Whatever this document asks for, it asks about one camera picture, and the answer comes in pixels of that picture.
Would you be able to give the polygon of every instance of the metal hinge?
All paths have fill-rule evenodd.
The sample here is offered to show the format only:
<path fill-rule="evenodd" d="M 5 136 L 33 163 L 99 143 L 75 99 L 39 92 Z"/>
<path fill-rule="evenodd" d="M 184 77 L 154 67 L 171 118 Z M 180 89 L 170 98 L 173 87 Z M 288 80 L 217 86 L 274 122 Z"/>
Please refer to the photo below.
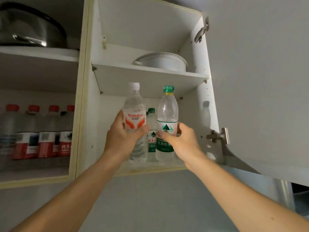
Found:
<path fill-rule="evenodd" d="M 205 31 L 209 30 L 209 19 L 208 17 L 205 20 L 205 27 L 202 27 L 198 33 L 196 34 L 195 38 L 194 38 L 194 42 L 201 42 L 202 41 L 202 36 L 205 34 Z"/>
<path fill-rule="evenodd" d="M 217 140 L 223 140 L 225 144 L 230 144 L 227 128 L 222 128 L 222 132 L 220 134 L 215 130 L 212 130 L 211 134 L 206 135 L 206 139 L 211 139 L 213 143 L 217 143 Z"/>

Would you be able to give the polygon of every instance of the pot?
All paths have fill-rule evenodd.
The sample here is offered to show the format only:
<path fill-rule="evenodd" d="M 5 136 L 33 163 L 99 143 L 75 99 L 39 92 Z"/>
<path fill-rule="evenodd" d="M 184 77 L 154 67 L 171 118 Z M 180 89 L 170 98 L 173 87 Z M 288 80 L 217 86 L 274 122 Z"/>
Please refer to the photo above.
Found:
<path fill-rule="evenodd" d="M 155 67 L 173 71 L 186 72 L 188 64 L 187 62 L 177 54 L 168 52 L 157 52 L 145 54 L 137 58 L 134 65 Z"/>
<path fill-rule="evenodd" d="M 0 45 L 67 48 L 66 32 L 53 18 L 26 5 L 0 5 Z"/>

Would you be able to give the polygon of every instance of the green bottle cap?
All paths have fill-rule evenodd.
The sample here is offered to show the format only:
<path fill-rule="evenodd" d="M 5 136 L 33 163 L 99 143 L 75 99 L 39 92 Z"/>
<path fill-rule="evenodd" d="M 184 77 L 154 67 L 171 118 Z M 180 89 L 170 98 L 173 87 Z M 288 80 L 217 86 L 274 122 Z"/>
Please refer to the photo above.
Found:
<path fill-rule="evenodd" d="M 155 109 L 154 108 L 149 108 L 148 109 L 148 113 L 150 114 L 150 113 L 155 113 Z"/>
<path fill-rule="evenodd" d="M 174 86 L 172 86 L 172 85 L 164 86 L 163 92 L 164 93 L 173 93 L 174 92 Z"/>

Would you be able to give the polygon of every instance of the hand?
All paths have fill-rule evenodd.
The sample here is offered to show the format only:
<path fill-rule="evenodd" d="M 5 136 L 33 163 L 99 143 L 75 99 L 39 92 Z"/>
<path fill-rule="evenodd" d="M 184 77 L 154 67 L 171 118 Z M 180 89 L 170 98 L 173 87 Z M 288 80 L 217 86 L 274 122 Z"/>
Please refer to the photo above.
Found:
<path fill-rule="evenodd" d="M 179 137 L 172 136 L 169 133 L 158 131 L 157 136 L 171 144 L 177 156 L 184 161 L 186 167 L 192 171 L 193 162 L 206 158 L 195 137 L 193 129 L 187 125 L 178 122 L 178 131 L 181 131 Z"/>
<path fill-rule="evenodd" d="M 108 161 L 108 165 L 116 171 L 123 161 L 127 160 L 138 139 L 145 135 L 150 125 L 142 125 L 134 132 L 127 132 L 123 121 L 123 111 L 120 110 L 107 131 L 106 143 L 101 159 Z"/>

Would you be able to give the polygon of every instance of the red bottle cap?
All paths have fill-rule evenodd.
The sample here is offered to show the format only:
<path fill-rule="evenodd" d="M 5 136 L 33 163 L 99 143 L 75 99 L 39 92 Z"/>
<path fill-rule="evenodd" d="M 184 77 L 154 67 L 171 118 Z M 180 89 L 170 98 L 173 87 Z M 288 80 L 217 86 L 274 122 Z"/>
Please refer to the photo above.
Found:
<path fill-rule="evenodd" d="M 66 107 L 66 110 L 67 110 L 67 111 L 74 111 L 74 110 L 75 110 L 75 106 L 74 106 L 74 105 L 68 105 L 68 106 Z"/>
<path fill-rule="evenodd" d="M 8 104 L 8 105 L 6 105 L 6 110 L 7 111 L 18 111 L 19 110 L 19 105 Z"/>
<path fill-rule="evenodd" d="M 49 111 L 58 112 L 59 111 L 59 106 L 51 105 L 51 106 L 49 106 Z"/>
<path fill-rule="evenodd" d="M 28 111 L 39 112 L 40 111 L 40 106 L 38 106 L 38 105 L 29 105 L 28 106 Z"/>

